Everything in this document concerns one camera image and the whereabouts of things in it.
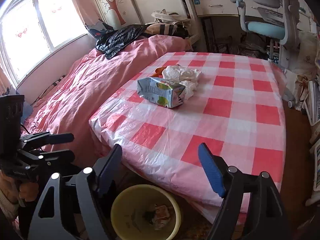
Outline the white bookshelf rack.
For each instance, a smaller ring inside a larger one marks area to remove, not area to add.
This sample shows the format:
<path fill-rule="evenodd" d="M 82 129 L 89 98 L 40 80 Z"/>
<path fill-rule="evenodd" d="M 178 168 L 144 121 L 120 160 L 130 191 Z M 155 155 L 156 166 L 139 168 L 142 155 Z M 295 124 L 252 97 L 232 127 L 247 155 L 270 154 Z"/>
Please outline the white bookshelf rack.
<path fill-rule="evenodd" d="M 303 102 L 311 126 L 310 154 L 314 158 L 314 179 L 311 197 L 306 201 L 306 206 L 319 203 L 319 67 L 316 78 L 308 82 L 308 93 Z"/>

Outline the red white checkered tablecloth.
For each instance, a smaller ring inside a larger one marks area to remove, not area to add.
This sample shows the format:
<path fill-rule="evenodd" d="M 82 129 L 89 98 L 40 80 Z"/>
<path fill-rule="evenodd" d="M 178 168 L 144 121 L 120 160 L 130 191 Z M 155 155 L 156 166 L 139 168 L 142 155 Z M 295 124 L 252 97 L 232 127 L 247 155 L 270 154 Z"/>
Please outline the red white checkered tablecloth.
<path fill-rule="evenodd" d="M 169 109 L 138 96 L 137 82 L 158 67 L 179 64 L 200 72 L 194 95 Z M 91 116 L 100 142 L 118 144 L 123 164 L 185 198 L 213 222 L 221 198 L 205 175 L 198 147 L 246 174 L 267 171 L 281 186 L 286 128 L 283 72 L 252 57 L 214 53 L 167 53 L 127 81 Z"/>

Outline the black puffer jacket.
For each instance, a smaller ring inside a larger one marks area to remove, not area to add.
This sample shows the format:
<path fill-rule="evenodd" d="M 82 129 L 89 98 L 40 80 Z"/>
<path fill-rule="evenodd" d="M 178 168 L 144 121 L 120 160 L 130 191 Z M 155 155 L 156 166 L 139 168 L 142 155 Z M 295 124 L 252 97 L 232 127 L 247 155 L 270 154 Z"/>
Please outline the black puffer jacket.
<path fill-rule="evenodd" d="M 149 24 L 132 24 L 118 30 L 109 31 L 97 40 L 95 48 L 110 60 L 142 35 L 148 26 Z"/>

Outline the yellow trash bin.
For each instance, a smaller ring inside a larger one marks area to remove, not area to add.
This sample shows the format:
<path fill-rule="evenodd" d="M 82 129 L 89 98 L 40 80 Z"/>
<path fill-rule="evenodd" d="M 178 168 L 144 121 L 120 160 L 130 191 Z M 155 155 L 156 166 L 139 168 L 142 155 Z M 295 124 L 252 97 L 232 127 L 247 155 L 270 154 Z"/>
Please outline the yellow trash bin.
<path fill-rule="evenodd" d="M 181 221 L 176 199 L 148 184 L 125 189 L 111 208 L 111 223 L 120 239 L 174 239 Z"/>

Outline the window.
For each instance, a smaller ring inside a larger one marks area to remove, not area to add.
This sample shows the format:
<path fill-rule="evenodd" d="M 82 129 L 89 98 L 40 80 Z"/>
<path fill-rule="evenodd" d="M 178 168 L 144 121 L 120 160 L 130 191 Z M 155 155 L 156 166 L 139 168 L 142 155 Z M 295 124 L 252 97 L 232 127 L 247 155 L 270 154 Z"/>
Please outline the window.
<path fill-rule="evenodd" d="M 16 0 L 1 18 L 1 56 L 13 84 L 85 27 L 72 0 Z"/>

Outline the white paper bag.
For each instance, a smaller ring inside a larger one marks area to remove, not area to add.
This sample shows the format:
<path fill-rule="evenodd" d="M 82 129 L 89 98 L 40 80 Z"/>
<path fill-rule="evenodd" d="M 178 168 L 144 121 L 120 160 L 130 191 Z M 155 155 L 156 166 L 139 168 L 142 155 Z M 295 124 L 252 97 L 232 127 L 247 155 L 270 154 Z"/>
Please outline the white paper bag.
<path fill-rule="evenodd" d="M 181 81 L 180 85 L 183 85 L 185 87 L 185 96 L 184 99 L 188 100 L 189 98 L 191 98 L 194 95 L 195 90 L 197 90 L 197 82 L 193 82 L 193 81 Z"/>

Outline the striped beige pillow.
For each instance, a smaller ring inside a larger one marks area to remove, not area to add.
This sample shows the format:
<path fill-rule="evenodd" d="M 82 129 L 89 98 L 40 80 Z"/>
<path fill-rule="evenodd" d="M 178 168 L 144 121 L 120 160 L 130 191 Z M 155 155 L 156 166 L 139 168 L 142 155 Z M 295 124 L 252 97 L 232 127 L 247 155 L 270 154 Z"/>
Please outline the striped beige pillow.
<path fill-rule="evenodd" d="M 149 25 L 144 33 L 147 35 L 167 35 L 181 38 L 188 38 L 189 33 L 182 25 L 168 23 L 154 23 Z"/>

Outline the grey blue desk chair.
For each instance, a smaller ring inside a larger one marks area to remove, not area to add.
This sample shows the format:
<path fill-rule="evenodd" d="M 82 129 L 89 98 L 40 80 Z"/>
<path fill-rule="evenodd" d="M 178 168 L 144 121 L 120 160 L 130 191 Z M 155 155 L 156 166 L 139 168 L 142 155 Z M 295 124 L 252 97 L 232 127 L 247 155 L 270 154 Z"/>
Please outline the grey blue desk chair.
<path fill-rule="evenodd" d="M 288 68 L 291 57 L 300 44 L 298 0 L 253 0 L 263 22 L 246 21 L 246 2 L 231 0 L 240 9 L 240 26 L 247 33 L 256 33 L 278 40 L 280 44 L 279 64 Z"/>

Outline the white desk with drawers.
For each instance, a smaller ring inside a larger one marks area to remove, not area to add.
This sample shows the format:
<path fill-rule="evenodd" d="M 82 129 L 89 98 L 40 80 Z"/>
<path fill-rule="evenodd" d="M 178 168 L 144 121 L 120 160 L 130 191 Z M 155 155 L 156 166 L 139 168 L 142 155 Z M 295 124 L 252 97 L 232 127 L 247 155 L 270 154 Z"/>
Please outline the white desk with drawers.
<path fill-rule="evenodd" d="M 297 28 L 301 31 L 317 33 L 317 24 L 314 20 L 314 15 L 304 0 L 298 0 L 299 9 L 299 23 Z M 283 14 L 284 8 L 280 6 L 278 9 L 270 8 L 264 5 L 260 5 L 253 0 L 244 0 L 246 3 L 246 16 L 262 18 L 258 12 L 258 7 L 277 11 Z M 210 16 L 210 15 L 232 15 L 238 16 L 238 7 L 231 2 L 231 0 L 193 0 L 196 14 L 199 17 Z"/>

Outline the blue milk carton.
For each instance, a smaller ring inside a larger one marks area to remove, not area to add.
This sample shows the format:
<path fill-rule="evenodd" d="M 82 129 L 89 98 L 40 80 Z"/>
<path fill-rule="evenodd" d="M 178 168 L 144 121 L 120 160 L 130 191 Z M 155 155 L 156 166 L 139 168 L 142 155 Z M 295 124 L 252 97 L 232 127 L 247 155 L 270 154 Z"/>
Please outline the blue milk carton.
<path fill-rule="evenodd" d="M 139 97 L 166 108 L 184 103 L 185 86 L 159 77 L 145 77 L 137 81 Z"/>

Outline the beige tote bag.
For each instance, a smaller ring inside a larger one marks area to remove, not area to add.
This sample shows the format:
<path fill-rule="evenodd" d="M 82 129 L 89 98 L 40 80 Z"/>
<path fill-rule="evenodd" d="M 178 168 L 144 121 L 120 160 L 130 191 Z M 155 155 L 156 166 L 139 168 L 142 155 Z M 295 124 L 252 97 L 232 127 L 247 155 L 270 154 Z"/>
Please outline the beige tote bag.
<path fill-rule="evenodd" d="M 176 12 L 167 12 L 165 9 L 154 11 L 151 16 L 157 23 L 165 24 L 180 24 L 183 22 L 189 22 L 190 19 L 187 16 L 179 15 Z"/>

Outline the white wrapper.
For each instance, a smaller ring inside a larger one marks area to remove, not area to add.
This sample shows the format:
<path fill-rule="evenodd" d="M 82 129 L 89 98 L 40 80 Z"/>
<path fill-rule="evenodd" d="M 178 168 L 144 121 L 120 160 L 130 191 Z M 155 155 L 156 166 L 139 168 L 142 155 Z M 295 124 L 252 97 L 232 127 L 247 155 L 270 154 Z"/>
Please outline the white wrapper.
<path fill-rule="evenodd" d="M 182 67 L 180 65 L 167 66 L 162 71 L 162 76 L 166 80 L 174 82 L 191 81 L 197 82 L 201 72 L 197 69 Z"/>

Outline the pink curtain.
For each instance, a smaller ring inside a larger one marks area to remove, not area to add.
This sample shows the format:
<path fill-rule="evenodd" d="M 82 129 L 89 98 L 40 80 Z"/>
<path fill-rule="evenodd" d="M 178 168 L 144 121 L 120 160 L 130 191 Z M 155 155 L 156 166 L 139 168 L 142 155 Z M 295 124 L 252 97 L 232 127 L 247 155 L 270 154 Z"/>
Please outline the pink curtain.
<path fill-rule="evenodd" d="M 72 0 L 72 2 L 86 30 L 93 38 L 99 39 L 106 33 L 114 31 L 112 26 L 103 21 L 96 0 Z"/>

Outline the pink duvet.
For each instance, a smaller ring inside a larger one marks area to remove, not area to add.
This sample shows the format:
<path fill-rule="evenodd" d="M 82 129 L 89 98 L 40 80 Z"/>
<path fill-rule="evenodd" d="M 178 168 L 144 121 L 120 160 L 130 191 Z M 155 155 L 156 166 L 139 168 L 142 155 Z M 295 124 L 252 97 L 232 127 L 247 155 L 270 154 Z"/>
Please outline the pink duvet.
<path fill-rule="evenodd" d="M 90 117 L 118 88 L 158 58 L 189 49 L 187 40 L 164 35 L 136 40 L 110 60 L 92 49 L 75 61 L 66 77 L 35 103 L 24 126 L 30 133 L 72 133 L 73 142 L 47 145 L 43 149 L 72 150 L 75 165 L 91 166 L 100 153 L 92 139 Z"/>

